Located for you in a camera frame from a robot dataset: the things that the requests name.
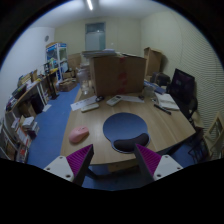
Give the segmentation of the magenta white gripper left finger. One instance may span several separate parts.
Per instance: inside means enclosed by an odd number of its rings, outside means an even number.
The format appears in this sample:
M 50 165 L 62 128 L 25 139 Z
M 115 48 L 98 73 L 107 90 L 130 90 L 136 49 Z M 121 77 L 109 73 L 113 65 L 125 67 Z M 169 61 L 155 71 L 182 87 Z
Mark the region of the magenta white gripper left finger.
M 78 186 L 83 184 L 88 167 L 94 155 L 93 145 L 85 146 L 69 156 L 58 156 L 44 170 Z

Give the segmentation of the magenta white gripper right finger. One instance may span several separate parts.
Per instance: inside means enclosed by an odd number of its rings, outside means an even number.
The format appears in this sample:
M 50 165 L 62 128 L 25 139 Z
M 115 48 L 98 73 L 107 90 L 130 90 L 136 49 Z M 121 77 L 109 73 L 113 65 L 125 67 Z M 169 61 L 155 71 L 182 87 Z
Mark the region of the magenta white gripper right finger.
M 167 154 L 159 155 L 139 144 L 135 145 L 134 154 L 146 184 L 160 180 L 182 169 L 182 166 L 171 156 Z

